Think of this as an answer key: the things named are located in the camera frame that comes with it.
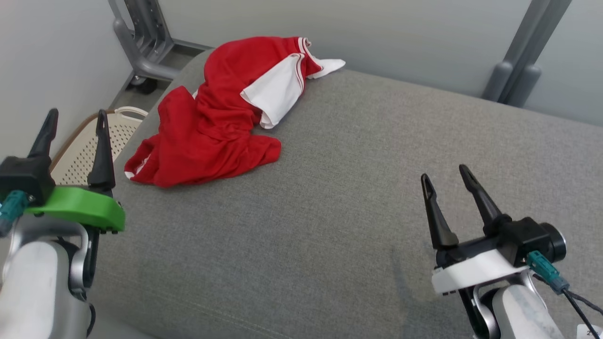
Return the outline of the red jersey with white sleeves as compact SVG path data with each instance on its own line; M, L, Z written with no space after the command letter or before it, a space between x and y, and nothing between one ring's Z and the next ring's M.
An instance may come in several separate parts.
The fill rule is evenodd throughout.
M256 36L212 50L194 94L199 132L226 141L248 137L256 126L276 127L308 80L346 65L342 59L318 58L310 47L307 37Z

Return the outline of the grey wall post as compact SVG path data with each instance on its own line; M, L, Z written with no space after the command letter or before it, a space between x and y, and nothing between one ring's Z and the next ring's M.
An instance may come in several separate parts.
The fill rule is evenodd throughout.
M537 60L572 0L530 0L504 56L495 65L482 99L522 108L541 76Z

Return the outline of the red shorts with white stripe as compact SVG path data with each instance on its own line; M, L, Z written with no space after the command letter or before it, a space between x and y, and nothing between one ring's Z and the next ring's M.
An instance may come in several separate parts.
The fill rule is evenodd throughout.
M232 178L276 162L281 142L255 135L259 111L233 90L180 86L159 104L158 132L141 142L124 172L134 182L159 187Z

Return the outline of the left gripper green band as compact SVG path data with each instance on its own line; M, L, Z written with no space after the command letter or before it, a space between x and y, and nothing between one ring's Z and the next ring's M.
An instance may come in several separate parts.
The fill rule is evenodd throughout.
M58 127L58 109L51 109L28 153L28 158L49 157L51 143ZM114 159L111 146L108 116L99 110L96 124L97 148L92 170L88 175L88 188L56 186L44 205L29 206L26 214L45 214L52 217L118 233L125 230L126 216L114 198L94 191L112 191L115 187Z

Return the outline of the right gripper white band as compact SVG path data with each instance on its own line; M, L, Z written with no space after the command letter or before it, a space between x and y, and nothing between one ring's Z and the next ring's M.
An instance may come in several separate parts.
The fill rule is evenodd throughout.
M459 165L459 172L466 189L476 202L484 222L484 234L499 234L500 226L510 222L511 217L501 212L467 165ZM498 251L498 237L481 237L459 244L458 236L450 230L439 207L437 193L428 174L421 175L421 185L432 248L435 249L436 267L432 272L431 283L437 294L447 294L488 282L495 283L528 269L526 265L514 267Z

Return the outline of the cream perforated laundry basket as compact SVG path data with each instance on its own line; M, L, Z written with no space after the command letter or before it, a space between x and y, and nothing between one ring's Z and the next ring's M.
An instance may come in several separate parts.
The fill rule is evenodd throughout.
M147 116L146 110L133 106L107 111L113 160L117 159ZM88 184L88 174L93 167L98 143L97 117L97 114L89 116L63 144L52 161L51 175L57 185Z

